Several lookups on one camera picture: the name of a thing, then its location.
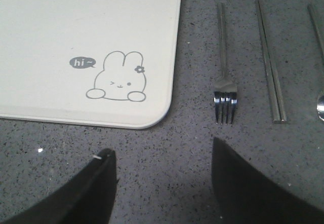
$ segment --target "bunny paw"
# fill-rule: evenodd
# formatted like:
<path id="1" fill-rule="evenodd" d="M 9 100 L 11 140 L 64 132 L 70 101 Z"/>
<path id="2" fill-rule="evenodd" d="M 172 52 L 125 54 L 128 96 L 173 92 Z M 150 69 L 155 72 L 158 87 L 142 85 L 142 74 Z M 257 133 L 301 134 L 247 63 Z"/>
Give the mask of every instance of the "bunny paw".
<path id="1" fill-rule="evenodd" d="M 146 95 L 141 91 L 132 91 L 128 93 L 127 98 L 129 101 L 141 102 L 146 99 Z"/>
<path id="2" fill-rule="evenodd" d="M 106 95 L 106 92 L 101 89 L 90 89 L 87 91 L 87 97 L 90 99 L 99 99 L 103 98 Z"/>

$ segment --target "spoon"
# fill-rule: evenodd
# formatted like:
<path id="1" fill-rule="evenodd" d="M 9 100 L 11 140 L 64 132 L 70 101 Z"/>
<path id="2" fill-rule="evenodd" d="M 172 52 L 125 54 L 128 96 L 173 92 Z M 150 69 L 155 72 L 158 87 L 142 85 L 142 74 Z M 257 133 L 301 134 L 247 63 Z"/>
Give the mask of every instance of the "spoon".
<path id="1" fill-rule="evenodd" d="M 319 43 L 322 59 L 324 61 L 324 35 L 322 32 L 321 22 L 319 20 L 317 10 L 312 4 L 309 4 L 307 6 L 307 9 L 308 9 L 310 18 L 311 18 L 313 26 L 314 26 L 314 30 L 315 30 L 317 40 Z M 322 90 L 318 95 L 316 109 L 317 109 L 317 114 L 318 114 L 319 118 L 324 121 L 324 90 Z"/>

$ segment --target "stainless steel fork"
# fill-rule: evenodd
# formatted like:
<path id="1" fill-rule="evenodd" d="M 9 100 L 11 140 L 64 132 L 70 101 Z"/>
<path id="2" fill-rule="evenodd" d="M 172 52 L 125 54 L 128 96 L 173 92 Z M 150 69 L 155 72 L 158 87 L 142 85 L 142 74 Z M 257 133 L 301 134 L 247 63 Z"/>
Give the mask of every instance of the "stainless steel fork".
<path id="1" fill-rule="evenodd" d="M 216 123 L 233 123 L 234 113 L 237 105 L 237 85 L 229 78 L 226 64 L 226 25 L 225 25 L 225 5 L 217 4 L 218 9 L 218 29 L 220 40 L 220 59 L 221 59 L 221 77 L 215 82 L 214 103 Z"/>

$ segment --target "table surface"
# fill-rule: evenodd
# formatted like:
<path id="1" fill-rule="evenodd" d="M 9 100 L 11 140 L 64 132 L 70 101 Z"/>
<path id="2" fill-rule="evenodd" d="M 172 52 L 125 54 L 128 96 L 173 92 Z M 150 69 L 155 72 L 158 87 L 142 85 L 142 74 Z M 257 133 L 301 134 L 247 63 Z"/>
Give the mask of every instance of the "table surface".
<path id="1" fill-rule="evenodd" d="M 216 125 L 217 2 L 226 6 L 228 67 L 238 85 L 232 126 Z M 173 98 L 145 130 L 0 120 L 0 221 L 43 199 L 102 148 L 117 154 L 110 223 L 223 223 L 211 183 L 213 137 L 287 191 L 324 208 L 324 125 L 316 114 L 324 68 L 307 4 L 262 0 L 289 122 L 273 124 L 255 0 L 182 0 Z"/>

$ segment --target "cartoon bunny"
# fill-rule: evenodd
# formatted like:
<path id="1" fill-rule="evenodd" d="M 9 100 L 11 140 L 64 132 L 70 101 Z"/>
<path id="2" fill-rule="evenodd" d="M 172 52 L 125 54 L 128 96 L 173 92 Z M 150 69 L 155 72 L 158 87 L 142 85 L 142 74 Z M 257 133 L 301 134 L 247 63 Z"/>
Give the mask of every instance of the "cartoon bunny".
<path id="1" fill-rule="evenodd" d="M 95 78 L 94 88 L 87 91 L 86 96 L 90 99 L 144 101 L 144 72 L 143 56 L 139 52 L 109 53 L 104 60 L 103 70 Z"/>

